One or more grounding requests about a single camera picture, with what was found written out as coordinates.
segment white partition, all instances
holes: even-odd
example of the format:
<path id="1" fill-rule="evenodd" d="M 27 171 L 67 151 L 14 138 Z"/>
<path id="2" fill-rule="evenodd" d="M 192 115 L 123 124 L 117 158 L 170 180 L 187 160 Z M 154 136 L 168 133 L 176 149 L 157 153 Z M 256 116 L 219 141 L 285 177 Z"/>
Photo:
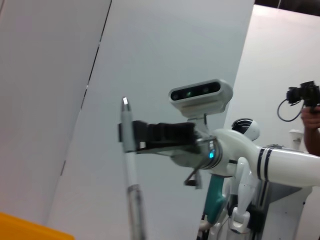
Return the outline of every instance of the white partition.
<path id="1" fill-rule="evenodd" d="M 300 117 L 292 122 L 281 121 L 277 107 L 286 98 L 288 87 L 299 87 L 308 81 L 320 84 L 319 43 L 320 17 L 255 5 L 225 127 L 231 128 L 239 118 L 251 118 L 260 127 L 257 144 L 290 147 L 289 131 L 303 131 L 304 126 Z M 285 103 L 280 114 L 289 120 L 300 109 L 301 104 L 289 106 Z M 293 206 L 300 200 L 300 194 L 272 204 L 264 239 L 293 239 L 301 214 L 300 208 Z M 319 238 L 319 199 L 320 188 L 314 187 L 305 202 L 296 240 Z"/>
<path id="2" fill-rule="evenodd" d="M 47 222 L 109 3 L 6 0 L 0 9 L 0 212 Z"/>
<path id="3" fill-rule="evenodd" d="M 179 123 L 175 87 L 221 78 L 234 84 L 253 0 L 115 0 L 111 4 L 87 97 L 79 115 L 48 226 L 77 240 L 129 239 L 122 145 L 122 96 L 134 119 Z M 209 116 L 221 128 L 226 113 Z M 149 240 L 194 240 L 203 189 L 184 186 L 191 169 L 168 157 L 137 156 Z"/>

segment pen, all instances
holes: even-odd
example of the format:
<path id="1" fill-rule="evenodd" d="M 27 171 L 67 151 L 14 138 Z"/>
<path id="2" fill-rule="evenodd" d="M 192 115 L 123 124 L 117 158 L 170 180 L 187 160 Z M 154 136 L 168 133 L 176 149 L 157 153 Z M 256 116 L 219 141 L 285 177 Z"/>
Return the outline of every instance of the pen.
<path id="1" fill-rule="evenodd" d="M 134 139 L 132 120 L 133 117 L 129 101 L 126 97 L 123 97 L 121 103 L 121 134 L 126 172 L 131 239 L 146 240 L 142 191 L 138 184 L 135 163 L 136 143 Z"/>

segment camera sensor lens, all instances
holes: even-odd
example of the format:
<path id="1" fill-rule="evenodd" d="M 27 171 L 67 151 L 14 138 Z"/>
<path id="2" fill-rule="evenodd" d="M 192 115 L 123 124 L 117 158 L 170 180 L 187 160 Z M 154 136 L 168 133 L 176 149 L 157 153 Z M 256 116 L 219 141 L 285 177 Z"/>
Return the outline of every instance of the camera sensor lens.
<path id="1" fill-rule="evenodd" d="M 178 98 L 179 98 L 179 95 L 178 95 L 178 94 L 172 95 L 172 100 L 177 100 Z"/>

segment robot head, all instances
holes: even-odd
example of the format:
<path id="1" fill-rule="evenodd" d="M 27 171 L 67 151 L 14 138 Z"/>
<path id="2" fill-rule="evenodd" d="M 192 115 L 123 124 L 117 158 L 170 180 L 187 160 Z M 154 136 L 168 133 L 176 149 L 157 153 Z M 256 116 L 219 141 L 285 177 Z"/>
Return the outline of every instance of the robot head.
<path id="1" fill-rule="evenodd" d="M 232 130 L 245 135 L 254 141 L 260 136 L 259 125 L 255 120 L 250 118 L 240 118 L 232 124 Z"/>

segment yellow surface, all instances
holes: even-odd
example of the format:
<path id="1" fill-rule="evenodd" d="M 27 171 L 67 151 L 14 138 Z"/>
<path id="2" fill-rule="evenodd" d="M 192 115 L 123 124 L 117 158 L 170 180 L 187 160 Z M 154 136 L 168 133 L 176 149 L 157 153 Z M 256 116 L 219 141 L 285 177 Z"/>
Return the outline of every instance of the yellow surface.
<path id="1" fill-rule="evenodd" d="M 75 238 L 0 212 L 0 240 L 75 240 Z"/>

